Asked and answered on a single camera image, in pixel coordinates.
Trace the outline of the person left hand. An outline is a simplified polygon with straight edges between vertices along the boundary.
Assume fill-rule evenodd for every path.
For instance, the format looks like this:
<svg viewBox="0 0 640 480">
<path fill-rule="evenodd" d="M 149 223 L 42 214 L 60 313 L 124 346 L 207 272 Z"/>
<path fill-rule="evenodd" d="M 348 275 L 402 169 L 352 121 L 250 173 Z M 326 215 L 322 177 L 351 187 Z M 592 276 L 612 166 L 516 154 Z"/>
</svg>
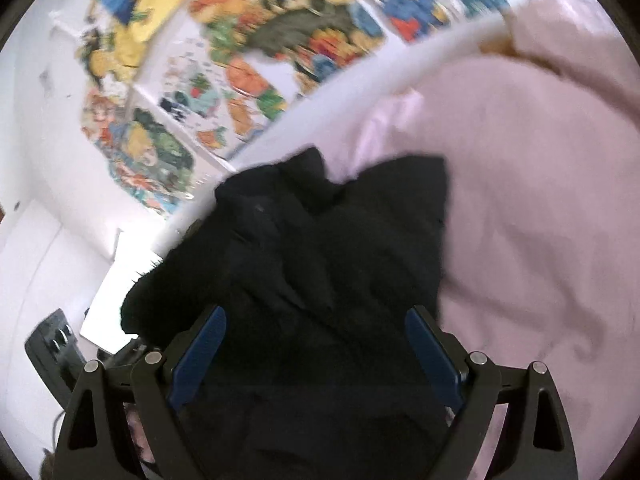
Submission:
<svg viewBox="0 0 640 480">
<path fill-rule="evenodd" d="M 160 479 L 160 474 L 157 472 L 156 460 L 151 451 L 149 441 L 143 430 L 140 415 L 134 404 L 125 403 L 124 411 L 127 419 L 127 425 L 130 432 L 131 441 L 134 444 L 134 449 L 137 451 L 138 459 L 142 470 L 147 479 Z M 43 460 L 39 467 L 38 478 L 41 480 L 52 479 L 54 469 L 54 454 L 43 449 Z"/>
</svg>

